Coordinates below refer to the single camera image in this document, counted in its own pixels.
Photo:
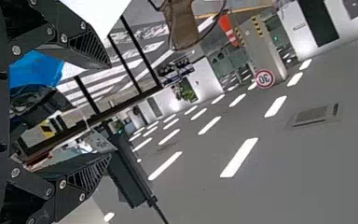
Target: round sign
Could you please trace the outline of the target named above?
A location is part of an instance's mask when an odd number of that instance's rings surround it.
[[[259,70],[255,74],[257,86],[261,89],[268,89],[275,84],[275,76],[267,69]]]

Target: screw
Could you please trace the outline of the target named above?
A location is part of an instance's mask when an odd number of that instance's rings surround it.
[[[86,194],[80,194],[79,201],[83,202],[86,199]]]
[[[68,36],[66,36],[66,34],[62,34],[61,35],[61,41],[62,41],[62,43],[68,42]]]
[[[21,173],[21,170],[19,168],[14,168],[12,171],[11,171],[11,177],[12,178],[16,178],[17,176],[19,176]]]
[[[61,181],[60,189],[64,189],[66,187],[66,180]]]
[[[53,189],[46,190],[46,196],[50,196],[53,193]]]
[[[34,218],[31,218],[31,219],[28,221],[28,224],[34,224]]]
[[[48,28],[48,35],[53,35],[53,29],[51,29],[50,27]]]
[[[20,55],[21,54],[21,49],[17,45],[13,46],[13,48],[11,48],[11,51],[13,51],[14,55]]]
[[[82,22],[80,23],[80,28],[81,28],[82,30],[86,30],[86,27],[87,27],[86,23],[82,21]]]

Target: wall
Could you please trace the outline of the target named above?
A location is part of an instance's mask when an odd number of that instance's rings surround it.
[[[223,93],[223,89],[214,75],[213,69],[207,58],[203,58],[199,62],[195,63],[194,68],[196,71],[188,77],[191,86],[199,97],[199,100],[194,104],[202,103]],[[169,116],[170,114],[194,105],[185,101],[177,101],[171,88],[164,89],[154,97],[163,117]],[[147,121],[152,122],[156,120],[156,116],[154,116],[153,111],[147,108],[145,104],[147,104],[147,102],[140,103],[139,106]]]
[[[320,48],[316,45],[308,26],[296,31],[293,30],[294,27],[302,23],[307,24],[298,2],[287,4],[286,7],[284,7],[283,14],[282,11],[278,13],[300,61],[358,39],[358,17],[351,20],[342,1],[325,0],[325,4],[339,33],[340,39]]]

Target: light fixture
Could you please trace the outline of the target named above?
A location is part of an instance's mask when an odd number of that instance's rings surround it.
[[[194,110],[196,110],[197,108],[198,108],[198,106],[197,106],[197,105],[195,105],[195,106],[191,107],[189,110],[187,110],[187,111],[185,112],[185,115],[190,114],[191,112],[193,112],[193,111],[194,111]]]
[[[234,107],[235,105],[237,105],[245,96],[246,96],[246,93],[239,95],[237,98],[235,98],[235,100],[233,102],[231,102],[229,107]]]
[[[130,142],[132,142],[133,140],[137,139],[139,136],[141,136],[141,133],[137,133],[136,135],[134,135],[133,137],[130,138]]]
[[[175,131],[171,132],[165,138],[163,138],[161,141],[159,141],[158,145],[159,146],[164,145],[164,143],[168,142],[168,140],[173,138],[179,132],[180,132],[180,129],[176,129]]]
[[[207,108],[203,108],[199,111],[199,113],[197,113],[195,116],[193,116],[193,118],[191,118],[190,120],[195,120],[197,118],[199,118],[203,113],[205,113],[207,110]]]
[[[303,75],[303,73],[295,74],[292,79],[290,79],[290,81],[287,83],[287,87],[295,86]]]
[[[257,86],[257,82],[252,83],[252,85],[249,86],[248,91],[252,91]]]
[[[312,59],[308,59],[305,62],[301,64],[300,71],[307,69],[310,66],[310,63],[312,62]]]
[[[237,83],[235,86],[228,88],[228,91],[234,91],[238,86],[240,86],[240,84]]]
[[[209,123],[201,129],[201,131],[199,132],[199,135],[203,135],[203,134],[207,133],[221,118],[222,117],[219,116],[219,117],[216,117],[216,118],[212,119],[211,121],[209,121]]]
[[[247,139],[240,149],[238,149],[237,153],[234,155],[234,157],[231,159],[231,161],[228,163],[226,168],[223,170],[220,177],[222,178],[229,178],[233,177],[238,169],[240,169],[242,163],[245,161],[246,157],[248,157],[249,153],[252,151],[252,148],[257,143],[258,138],[250,138]]]
[[[155,172],[153,172],[153,174],[151,174],[147,179],[148,180],[156,179],[159,175],[162,174],[162,172],[164,172],[168,167],[170,167],[170,165],[172,165],[182,155],[182,153],[183,153],[182,151],[175,152],[169,159],[167,159],[164,163],[162,163],[162,165]]]
[[[217,103],[218,103],[220,100],[222,100],[223,98],[225,98],[225,94],[219,95],[216,99],[214,99],[214,100],[212,101],[212,105],[217,104]]]
[[[281,109],[286,98],[287,98],[287,96],[278,97],[275,100],[275,102],[272,104],[272,106],[269,108],[269,110],[267,111],[264,118],[274,117],[278,113],[278,111]]]
[[[176,114],[172,114],[170,115],[167,119],[165,119],[163,122],[166,123],[168,121],[170,121],[171,119],[173,119],[174,117],[176,117]]]
[[[147,130],[152,129],[154,126],[156,126],[159,123],[159,121],[157,120],[156,122],[152,123],[149,125],[149,127],[147,127]]]
[[[153,131],[155,131],[158,128],[158,126],[150,129],[149,131],[147,131],[147,133],[144,133],[144,137],[147,137],[148,135],[150,135]]]
[[[151,142],[153,138],[147,138],[144,140],[141,144],[139,144],[136,148],[134,148],[132,151],[138,151],[142,147],[146,146],[147,143]]]
[[[247,80],[249,77],[251,77],[251,76],[252,76],[252,75],[249,75],[249,76],[243,78],[242,81],[246,81],[246,80]]]
[[[106,216],[104,216],[103,220],[104,220],[105,222],[109,222],[110,220],[112,220],[112,218],[113,218],[114,216],[115,216],[114,213],[108,213],[108,214],[106,214]]]
[[[141,133],[144,129],[145,129],[145,127],[142,127],[141,129],[139,129],[138,131],[136,131],[134,134]]]
[[[177,121],[179,121],[179,119],[174,119],[169,124],[167,124],[162,130],[167,130],[167,129],[171,128],[171,126],[173,126],[173,124],[175,124]]]

